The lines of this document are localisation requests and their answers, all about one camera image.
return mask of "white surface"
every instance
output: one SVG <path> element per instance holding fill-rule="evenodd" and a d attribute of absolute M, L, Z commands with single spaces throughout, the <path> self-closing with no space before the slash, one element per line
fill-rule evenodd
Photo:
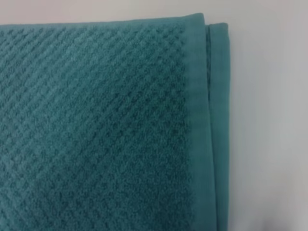
<path fill-rule="evenodd" d="M 271 219 L 277 228 L 307 231 L 306 2 L 0 0 L 0 24 L 113 21 L 196 12 L 205 14 L 206 23 L 227 22 L 232 68 L 230 230 L 263 230 L 263 221 Z"/>

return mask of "folded towel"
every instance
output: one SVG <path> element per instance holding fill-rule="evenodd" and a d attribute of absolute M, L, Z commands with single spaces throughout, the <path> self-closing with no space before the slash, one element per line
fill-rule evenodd
<path fill-rule="evenodd" d="M 229 63 L 200 13 L 0 26 L 0 230 L 226 231 Z"/>

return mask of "towel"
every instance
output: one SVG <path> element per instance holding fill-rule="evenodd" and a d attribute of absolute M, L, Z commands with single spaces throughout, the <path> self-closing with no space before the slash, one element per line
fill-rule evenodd
<path fill-rule="evenodd" d="M 0 26 L 1 231 L 226 231 L 227 24 Z"/>

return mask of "teal towel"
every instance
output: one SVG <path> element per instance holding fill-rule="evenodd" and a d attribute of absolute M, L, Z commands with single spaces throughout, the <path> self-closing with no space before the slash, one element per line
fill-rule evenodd
<path fill-rule="evenodd" d="M 0 231 L 226 231 L 229 78 L 200 13 L 0 26 Z"/>

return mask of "textured towel pattern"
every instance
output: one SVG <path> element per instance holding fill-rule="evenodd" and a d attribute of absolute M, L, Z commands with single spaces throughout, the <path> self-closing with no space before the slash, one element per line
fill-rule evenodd
<path fill-rule="evenodd" d="M 228 45 L 201 14 L 0 26 L 0 231 L 226 231 Z"/>

